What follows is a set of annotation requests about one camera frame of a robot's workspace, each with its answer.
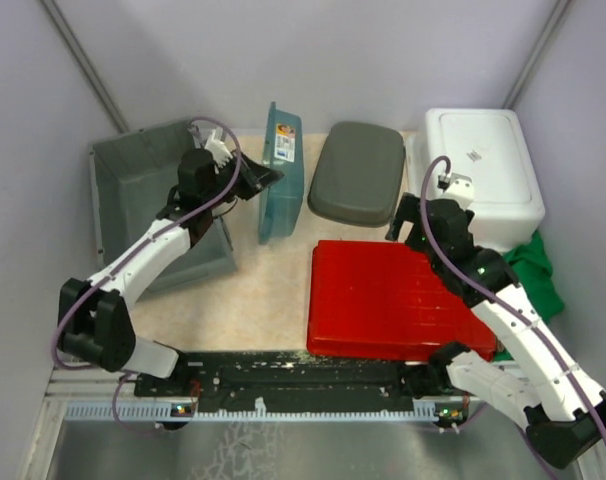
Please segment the grey-green plastic tub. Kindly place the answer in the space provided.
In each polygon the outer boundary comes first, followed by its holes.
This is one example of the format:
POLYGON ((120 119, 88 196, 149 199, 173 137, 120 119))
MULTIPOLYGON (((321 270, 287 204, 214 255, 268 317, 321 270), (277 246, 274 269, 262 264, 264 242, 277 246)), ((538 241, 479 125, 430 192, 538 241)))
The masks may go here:
POLYGON ((336 123, 315 167, 309 209, 338 223, 384 226, 397 203, 404 157, 404 139, 398 131, 364 122, 336 123))

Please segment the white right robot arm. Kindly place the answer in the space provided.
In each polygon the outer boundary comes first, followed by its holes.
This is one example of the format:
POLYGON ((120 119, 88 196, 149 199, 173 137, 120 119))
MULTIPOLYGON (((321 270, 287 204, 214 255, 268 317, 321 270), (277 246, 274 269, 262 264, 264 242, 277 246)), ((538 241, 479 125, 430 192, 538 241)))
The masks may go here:
POLYGON ((402 195, 387 239, 424 254, 434 275, 460 298, 507 348, 523 378, 451 342, 430 362, 431 387, 444 396, 458 390, 478 397, 520 430, 539 460, 564 469, 597 444, 606 449, 606 388, 572 358, 531 303, 514 270, 498 252, 477 246, 470 179, 445 175, 434 200, 402 195))

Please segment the green cloth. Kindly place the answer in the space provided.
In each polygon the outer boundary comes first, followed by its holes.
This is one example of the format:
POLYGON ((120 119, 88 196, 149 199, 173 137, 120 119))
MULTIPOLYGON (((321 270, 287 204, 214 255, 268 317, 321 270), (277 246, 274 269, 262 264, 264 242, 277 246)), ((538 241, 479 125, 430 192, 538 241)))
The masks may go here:
POLYGON ((546 325, 565 309, 565 303, 553 283, 553 266, 545 251, 538 230, 527 244, 522 244, 503 255, 515 271, 526 294, 546 325))

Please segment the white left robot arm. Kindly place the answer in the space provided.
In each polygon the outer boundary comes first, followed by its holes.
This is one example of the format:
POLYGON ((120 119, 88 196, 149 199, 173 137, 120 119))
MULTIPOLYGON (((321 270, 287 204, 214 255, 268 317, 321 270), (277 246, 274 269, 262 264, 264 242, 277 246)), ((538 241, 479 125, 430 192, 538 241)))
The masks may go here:
POLYGON ((159 389, 177 397, 191 384, 177 349, 139 337, 130 309, 175 260, 188 253, 214 223, 213 211, 235 199, 250 200, 283 173, 229 150, 215 136, 187 150, 165 206, 145 233, 111 264, 86 280, 69 279, 59 293, 59 319, 52 340, 55 364, 67 353, 85 367, 147 374, 159 389))

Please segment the large white plastic container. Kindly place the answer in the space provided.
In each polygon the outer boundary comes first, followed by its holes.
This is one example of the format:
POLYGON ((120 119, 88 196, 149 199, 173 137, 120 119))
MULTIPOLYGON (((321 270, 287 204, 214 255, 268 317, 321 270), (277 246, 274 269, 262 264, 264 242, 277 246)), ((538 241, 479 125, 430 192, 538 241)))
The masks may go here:
POLYGON ((477 245, 507 253, 530 242, 545 216, 517 114, 509 109, 434 108, 405 144, 409 191, 420 194, 439 156, 474 187, 470 231, 477 245))

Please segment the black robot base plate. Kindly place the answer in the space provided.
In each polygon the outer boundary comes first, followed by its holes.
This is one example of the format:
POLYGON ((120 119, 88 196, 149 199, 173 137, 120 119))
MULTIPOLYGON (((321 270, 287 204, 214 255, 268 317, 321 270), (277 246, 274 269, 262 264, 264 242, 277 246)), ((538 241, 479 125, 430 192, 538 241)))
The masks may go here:
MULTIPOLYGON (((270 412, 412 410, 433 402, 429 429, 458 432, 484 411, 478 400, 437 379, 423 363, 313 356, 305 351, 192 352, 167 379, 138 374, 130 401, 185 402, 189 413, 250 410, 262 398, 270 412)), ((117 398, 72 407, 82 419, 117 416, 117 398)))

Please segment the red plastic crate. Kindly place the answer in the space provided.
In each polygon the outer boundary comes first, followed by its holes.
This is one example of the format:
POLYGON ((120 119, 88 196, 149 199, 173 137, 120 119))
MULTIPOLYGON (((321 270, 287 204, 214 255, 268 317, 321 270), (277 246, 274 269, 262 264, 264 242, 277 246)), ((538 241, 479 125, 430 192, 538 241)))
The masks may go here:
POLYGON ((312 251, 306 348, 313 355, 425 362, 458 341, 490 360, 497 339, 399 243, 321 240, 312 251))

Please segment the grey plastic crate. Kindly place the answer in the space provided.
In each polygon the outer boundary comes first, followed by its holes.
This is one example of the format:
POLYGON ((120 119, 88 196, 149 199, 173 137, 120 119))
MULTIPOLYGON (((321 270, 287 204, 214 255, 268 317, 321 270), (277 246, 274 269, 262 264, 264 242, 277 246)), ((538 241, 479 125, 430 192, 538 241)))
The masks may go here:
MULTIPOLYGON (((142 128, 89 148, 97 263, 111 264, 150 227, 177 183, 178 163, 195 146, 190 119, 142 128)), ((237 270, 229 231, 222 218, 202 241, 175 260, 146 290, 160 294, 237 270)))

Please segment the teal translucent plastic tub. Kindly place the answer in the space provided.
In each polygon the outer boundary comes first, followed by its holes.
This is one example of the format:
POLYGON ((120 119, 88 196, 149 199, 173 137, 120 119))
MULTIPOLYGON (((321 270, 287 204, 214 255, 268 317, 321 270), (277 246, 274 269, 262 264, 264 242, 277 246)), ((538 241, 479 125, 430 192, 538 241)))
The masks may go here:
POLYGON ((272 102, 262 163, 283 176, 259 197, 258 241, 261 245, 289 237, 295 230, 305 184, 302 134, 301 118, 278 109, 272 102))

